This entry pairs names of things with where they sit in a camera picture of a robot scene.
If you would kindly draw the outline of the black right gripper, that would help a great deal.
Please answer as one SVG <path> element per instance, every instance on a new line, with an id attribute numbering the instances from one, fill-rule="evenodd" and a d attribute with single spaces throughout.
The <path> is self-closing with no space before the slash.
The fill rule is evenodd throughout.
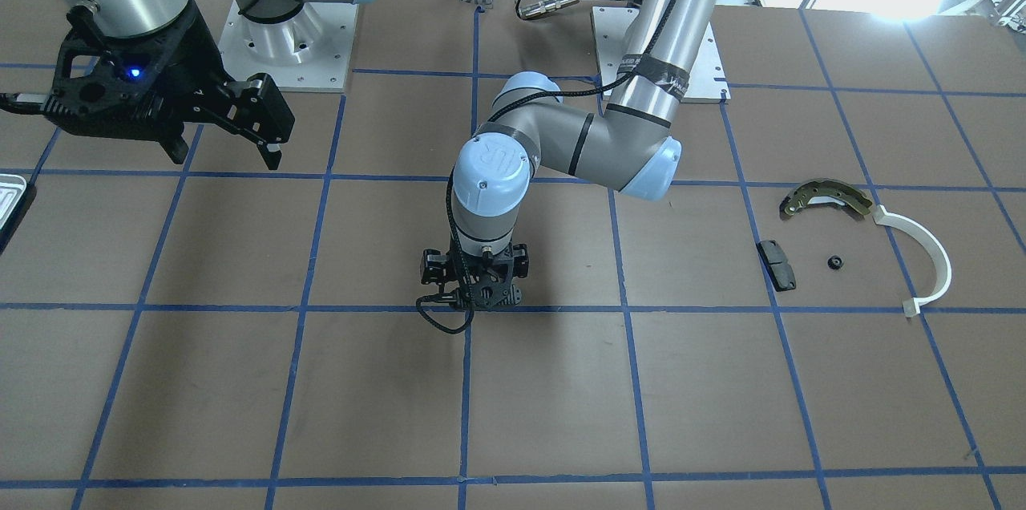
<path id="1" fill-rule="evenodd" d="M 233 80 L 195 0 L 176 19 L 132 38 L 98 29 L 98 11 L 78 2 L 67 12 L 58 68 L 42 115 L 66 133 L 153 141 L 184 165 L 184 123 L 216 123 L 245 138 L 276 171 L 295 115 L 269 74 Z"/>

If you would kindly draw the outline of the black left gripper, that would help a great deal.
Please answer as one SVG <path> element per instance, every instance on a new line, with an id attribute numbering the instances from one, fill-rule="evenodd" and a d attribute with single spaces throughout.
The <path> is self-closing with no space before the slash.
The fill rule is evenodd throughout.
<path id="1" fill-rule="evenodd" d="M 514 280 L 507 283 L 497 283 L 488 277 L 480 281 L 474 280 L 459 259 L 457 270 L 457 308 L 460 310 L 494 310 L 500 306 L 517 306 L 523 301 L 523 291 Z"/>

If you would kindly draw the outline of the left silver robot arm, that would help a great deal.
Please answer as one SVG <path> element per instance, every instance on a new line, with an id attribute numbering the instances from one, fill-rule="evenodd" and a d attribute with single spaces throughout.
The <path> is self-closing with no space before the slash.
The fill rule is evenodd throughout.
<path id="1" fill-rule="evenodd" d="M 662 199 L 681 159 L 672 119 L 689 80 L 716 0 L 623 0 L 638 11 L 604 113 L 564 103 L 547 76 L 523 71 L 495 97 L 490 118 L 463 145 L 447 186 L 447 254 L 425 251 L 422 283 L 457 310 L 515 306 L 528 272 L 527 247 L 513 243 L 519 206 L 539 168 L 634 198 Z"/>

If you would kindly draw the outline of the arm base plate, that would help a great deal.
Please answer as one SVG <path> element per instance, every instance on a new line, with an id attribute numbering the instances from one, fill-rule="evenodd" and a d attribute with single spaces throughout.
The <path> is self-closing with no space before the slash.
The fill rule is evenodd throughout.
<path id="1" fill-rule="evenodd" d="M 268 74 L 282 92 L 342 93 L 349 75 L 360 6 L 305 3 L 292 19 L 261 24 L 232 3 L 218 42 L 236 79 Z"/>
<path id="2" fill-rule="evenodd" d="M 613 6 L 592 8 L 592 28 L 601 85 L 608 85 L 618 76 L 616 69 L 625 52 L 626 36 L 637 13 L 638 9 L 635 8 L 613 8 Z M 731 99 L 728 79 L 723 71 L 713 25 L 708 23 L 690 70 L 689 89 L 685 93 L 685 102 L 718 103 L 723 99 Z"/>

